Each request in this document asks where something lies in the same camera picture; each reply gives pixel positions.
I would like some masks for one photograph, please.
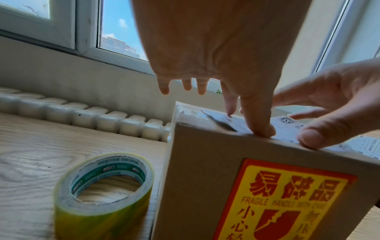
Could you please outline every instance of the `hand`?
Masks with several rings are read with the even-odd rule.
[[[344,142],[380,128],[380,59],[341,64],[275,92],[273,107],[317,106],[294,119],[317,118],[298,135],[310,148]]]
[[[238,97],[248,127],[273,136],[270,109],[283,64],[311,0],[132,0],[136,24],[163,94],[219,79],[228,115]]]

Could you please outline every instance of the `tape roll core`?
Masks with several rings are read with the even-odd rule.
[[[137,191],[115,202],[94,204],[76,197],[94,182],[114,175],[137,179]],[[97,156],[73,168],[54,189],[55,233],[60,239],[117,239],[147,210],[154,171],[141,156],[112,153]]]

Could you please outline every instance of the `finger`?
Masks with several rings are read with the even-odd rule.
[[[324,108],[313,108],[311,110],[288,114],[288,117],[298,120],[298,119],[304,119],[304,118],[317,118],[317,117],[326,115],[328,113],[330,113],[330,111]]]
[[[351,100],[343,107],[311,121],[297,136],[304,146],[318,149],[344,142],[380,127],[378,101]]]
[[[240,96],[240,104],[247,126],[252,132],[263,137],[276,134],[275,128],[270,124],[271,94],[267,97],[260,94]]]
[[[199,79],[197,78],[198,94],[204,95],[207,91],[207,84],[210,79]]]
[[[239,96],[231,92],[223,81],[220,82],[220,86],[222,87],[222,94],[226,105],[226,113],[228,116],[231,116],[236,112]]]
[[[320,78],[320,75],[311,75],[276,90],[273,94],[272,107],[287,105],[311,106],[313,102],[310,100],[310,95],[315,92]]]
[[[158,87],[159,87],[161,93],[164,95],[168,95],[169,94],[169,83],[170,83],[170,81],[157,78],[157,82],[158,82]]]
[[[183,84],[183,88],[186,90],[186,91],[190,91],[192,86],[191,86],[191,78],[187,78],[187,79],[182,79],[182,84]]]

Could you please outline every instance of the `cardboard box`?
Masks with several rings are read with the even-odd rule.
[[[172,123],[153,240],[344,240],[380,199],[378,159],[236,132],[181,103]]]

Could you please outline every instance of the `cloud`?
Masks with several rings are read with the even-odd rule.
[[[102,37],[104,37],[104,38],[106,38],[106,37],[116,38],[115,34],[113,34],[113,33],[111,33],[111,34],[102,34]]]
[[[119,19],[119,25],[122,28],[127,28],[128,27],[124,19]]]

